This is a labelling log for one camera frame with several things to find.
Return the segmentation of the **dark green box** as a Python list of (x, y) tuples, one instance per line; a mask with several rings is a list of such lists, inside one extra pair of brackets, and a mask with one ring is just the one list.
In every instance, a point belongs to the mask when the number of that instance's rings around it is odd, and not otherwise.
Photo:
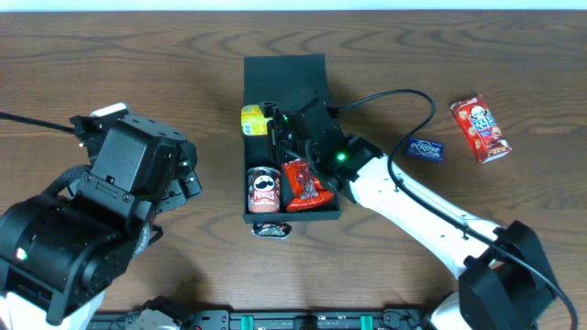
[[(244, 59), (243, 104), (254, 105), (260, 102), (278, 102), (287, 93), (310, 88), (317, 91), (320, 99), (331, 102), (327, 82), (327, 69), (323, 54), (282, 55), (246, 57)], [(271, 157), (271, 136), (244, 136), (244, 169), (270, 167), (279, 170), (280, 160)], [(280, 183), (281, 211), (278, 213), (253, 214), (249, 203), (244, 203), (242, 218), (247, 224), (255, 223), (302, 223), (337, 220), (342, 215), (340, 200), (334, 197), (319, 208), (303, 212), (288, 213), (287, 205), (294, 198), (287, 176)]]

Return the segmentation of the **red pringles can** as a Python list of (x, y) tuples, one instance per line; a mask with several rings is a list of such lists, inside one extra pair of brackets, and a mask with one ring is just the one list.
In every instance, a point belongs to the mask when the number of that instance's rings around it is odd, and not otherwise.
[(272, 167), (254, 167), (247, 171), (248, 211), (252, 214), (279, 213), (281, 209), (281, 173)]

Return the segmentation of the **red hacks candy bag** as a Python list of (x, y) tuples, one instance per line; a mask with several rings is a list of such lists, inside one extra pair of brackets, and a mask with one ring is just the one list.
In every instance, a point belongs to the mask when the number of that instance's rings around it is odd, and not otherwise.
[(322, 186), (303, 159), (291, 160), (282, 167), (293, 191), (293, 199), (286, 207), (288, 213), (321, 207), (335, 197), (335, 194)]

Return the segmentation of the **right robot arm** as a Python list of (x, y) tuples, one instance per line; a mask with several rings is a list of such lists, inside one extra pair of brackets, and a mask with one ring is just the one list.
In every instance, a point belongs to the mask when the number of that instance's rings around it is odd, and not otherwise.
[(535, 231), (469, 214), (410, 177), (368, 140), (346, 135), (339, 108), (313, 90), (261, 102), (278, 156), (305, 160), (328, 191), (391, 220), (432, 252), (458, 289), (427, 321), (434, 329), (531, 329), (556, 300), (577, 314), (558, 285)]

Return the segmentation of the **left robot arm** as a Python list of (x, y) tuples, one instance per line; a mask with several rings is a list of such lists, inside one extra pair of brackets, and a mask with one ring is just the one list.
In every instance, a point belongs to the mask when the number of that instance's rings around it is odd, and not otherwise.
[(160, 213), (199, 194), (195, 145), (120, 110), (75, 116), (89, 163), (1, 218), (2, 318), (10, 329), (84, 328), (105, 290), (161, 236)]

